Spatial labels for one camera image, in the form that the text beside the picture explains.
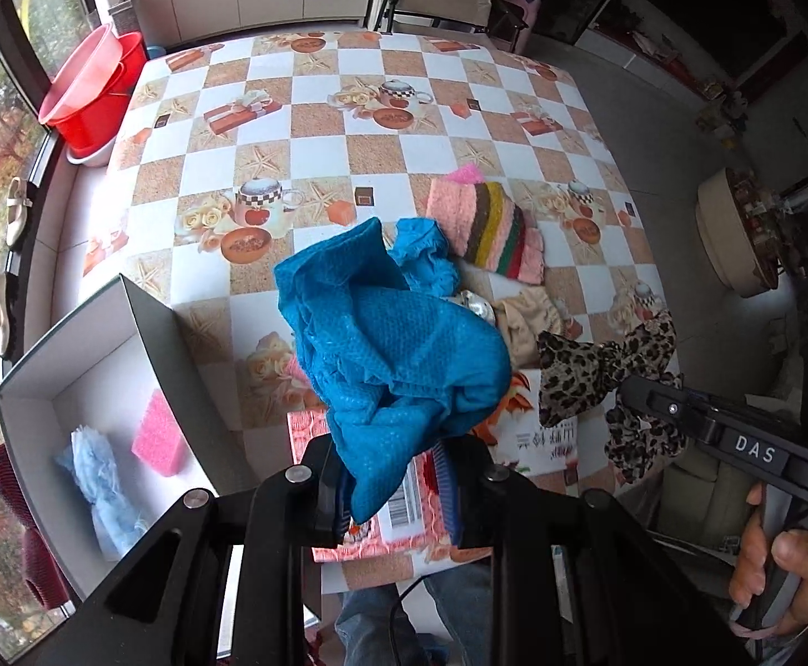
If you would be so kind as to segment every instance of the pink basin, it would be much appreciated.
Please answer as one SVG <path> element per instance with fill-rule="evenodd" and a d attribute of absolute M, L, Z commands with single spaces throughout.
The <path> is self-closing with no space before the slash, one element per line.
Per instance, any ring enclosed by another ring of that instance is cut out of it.
<path fill-rule="evenodd" d="M 83 40 L 58 71 L 43 104 L 43 125 L 64 119 L 95 100 L 117 70 L 123 46 L 109 24 L 103 24 Z"/>

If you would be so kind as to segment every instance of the jeans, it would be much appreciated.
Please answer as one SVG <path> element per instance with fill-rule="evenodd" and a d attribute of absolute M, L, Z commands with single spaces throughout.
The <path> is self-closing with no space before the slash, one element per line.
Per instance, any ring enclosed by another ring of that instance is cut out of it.
<path fill-rule="evenodd" d="M 434 598 L 446 629 L 463 649 L 465 666 L 490 663 L 494 597 L 489 560 L 432 573 L 423 583 Z M 397 599 L 398 589 L 393 583 L 343 594 L 336 633 L 345 646 L 345 666 L 395 663 L 389 639 L 389 612 Z M 394 629 L 402 665 L 428 666 L 428 657 L 402 607 L 395 614 Z"/>

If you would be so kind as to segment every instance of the pink knitted cloth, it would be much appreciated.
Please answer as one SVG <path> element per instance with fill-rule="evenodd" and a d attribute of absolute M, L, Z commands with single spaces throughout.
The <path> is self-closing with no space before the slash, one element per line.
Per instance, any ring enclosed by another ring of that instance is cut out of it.
<path fill-rule="evenodd" d="M 481 176 L 475 184 L 464 184 L 475 175 L 469 166 L 453 175 L 459 179 L 448 175 L 431 181 L 426 208 L 450 249 L 492 273 L 532 285 L 543 283 L 543 236 L 534 223 L 525 220 L 524 212 L 499 183 Z"/>

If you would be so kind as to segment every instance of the screw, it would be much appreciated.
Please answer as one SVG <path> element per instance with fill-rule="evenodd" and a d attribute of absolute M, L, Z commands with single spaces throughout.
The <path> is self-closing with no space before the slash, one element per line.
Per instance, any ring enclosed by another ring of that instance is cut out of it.
<path fill-rule="evenodd" d="M 209 502 L 209 491 L 202 488 L 194 488 L 189 490 L 188 493 L 182 498 L 182 502 L 189 509 L 202 508 Z"/>
<path fill-rule="evenodd" d="M 589 508 L 603 511 L 610 505 L 611 495 L 607 491 L 602 491 L 601 488 L 591 488 L 586 493 L 583 493 L 583 500 Z"/>
<path fill-rule="evenodd" d="M 500 481 L 509 478 L 509 469 L 504 465 L 494 463 L 493 465 L 487 466 L 487 470 L 484 471 L 484 477 L 494 483 L 500 483 Z"/>
<path fill-rule="evenodd" d="M 312 477 L 312 469 L 307 465 L 291 465 L 285 475 L 290 483 L 307 483 Z"/>

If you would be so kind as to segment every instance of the cable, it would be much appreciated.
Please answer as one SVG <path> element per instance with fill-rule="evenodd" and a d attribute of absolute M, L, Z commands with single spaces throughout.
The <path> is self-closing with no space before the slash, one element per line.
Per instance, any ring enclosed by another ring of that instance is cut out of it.
<path fill-rule="evenodd" d="M 410 592 L 424 580 L 425 576 L 420 576 L 414 581 L 414 583 L 407 586 L 405 592 L 398 596 L 397 600 L 392 604 L 392 609 L 389 611 L 389 641 L 392 642 L 392 655 L 395 657 L 395 666 L 401 666 L 401 657 L 400 654 L 398 654 L 398 639 L 395 636 L 395 614 L 398 611 L 398 608 L 401 607 L 401 604 L 404 603 L 404 599 L 409 596 Z"/>

